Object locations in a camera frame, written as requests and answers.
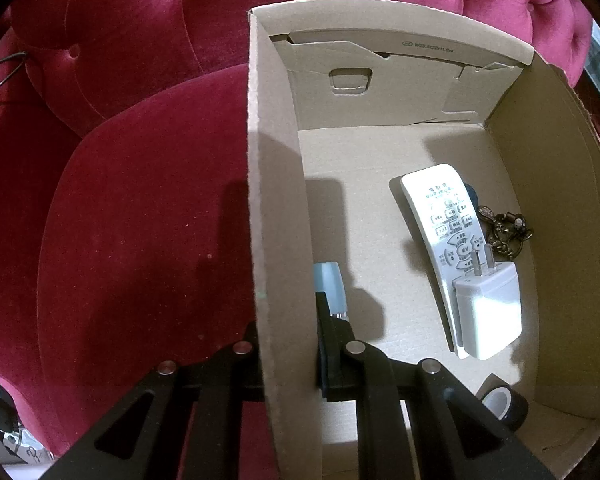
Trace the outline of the white and teal tube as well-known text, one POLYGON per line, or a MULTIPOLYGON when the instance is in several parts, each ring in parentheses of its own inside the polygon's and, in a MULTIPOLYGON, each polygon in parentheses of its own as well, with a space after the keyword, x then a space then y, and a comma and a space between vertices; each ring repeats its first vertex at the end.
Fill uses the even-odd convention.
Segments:
POLYGON ((347 321, 349 309, 340 266, 336 262, 319 262, 313 265, 314 289, 324 292, 328 310, 333 318, 347 321))

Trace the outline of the cardboard box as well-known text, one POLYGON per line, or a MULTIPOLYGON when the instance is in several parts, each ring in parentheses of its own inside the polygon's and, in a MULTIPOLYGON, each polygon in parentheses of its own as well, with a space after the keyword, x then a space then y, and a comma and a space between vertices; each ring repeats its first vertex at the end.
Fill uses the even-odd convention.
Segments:
POLYGON ((524 437, 565 474, 600 432, 600 141, 564 72, 525 42, 388 0, 298 0, 249 18, 248 186, 254 301, 280 473, 354 471, 348 406, 313 385, 310 267, 340 265, 357 334, 434 356, 471 389, 495 375, 533 402, 524 437), (453 166, 523 214, 522 332, 460 356, 398 180, 453 166))

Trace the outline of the metal keychain with charms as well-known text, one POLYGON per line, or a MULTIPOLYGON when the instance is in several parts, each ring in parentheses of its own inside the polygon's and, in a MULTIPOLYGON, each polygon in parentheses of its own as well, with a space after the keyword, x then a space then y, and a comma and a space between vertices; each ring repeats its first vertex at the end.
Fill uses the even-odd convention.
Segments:
POLYGON ((486 242, 494 252, 507 260, 516 259, 524 248, 524 243, 533 236, 522 214, 496 214, 491 208, 479 205, 478 219, 486 226, 486 242))

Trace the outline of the blue teardrop key fob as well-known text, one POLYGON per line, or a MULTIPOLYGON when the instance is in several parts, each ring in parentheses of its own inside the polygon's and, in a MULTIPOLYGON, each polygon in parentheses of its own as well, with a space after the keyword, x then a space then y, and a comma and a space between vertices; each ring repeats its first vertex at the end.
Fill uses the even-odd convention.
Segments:
POLYGON ((468 183, 465 183, 465 188, 467 191, 467 194, 469 196, 469 199, 472 203, 472 206, 477 209, 479 207, 479 199, 478 199, 478 194, 475 191, 475 189, 469 185, 468 183))

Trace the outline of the white remote control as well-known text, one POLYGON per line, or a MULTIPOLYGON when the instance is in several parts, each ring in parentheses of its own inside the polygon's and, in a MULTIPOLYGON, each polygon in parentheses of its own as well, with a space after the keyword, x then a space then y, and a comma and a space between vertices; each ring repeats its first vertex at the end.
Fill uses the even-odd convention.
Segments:
POLYGON ((454 282, 474 270, 471 254, 484 255, 484 236, 466 186, 458 172, 440 164, 404 174, 400 185, 434 268, 452 348, 468 357, 463 344, 454 282))

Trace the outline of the large white charger plug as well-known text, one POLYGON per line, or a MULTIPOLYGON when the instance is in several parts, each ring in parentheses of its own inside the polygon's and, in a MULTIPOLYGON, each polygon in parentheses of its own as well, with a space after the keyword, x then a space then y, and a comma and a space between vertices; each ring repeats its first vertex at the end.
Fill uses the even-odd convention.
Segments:
POLYGON ((521 299, 515 263, 496 261, 485 244, 471 254, 472 270, 453 282, 464 350, 491 359, 521 334, 521 299))

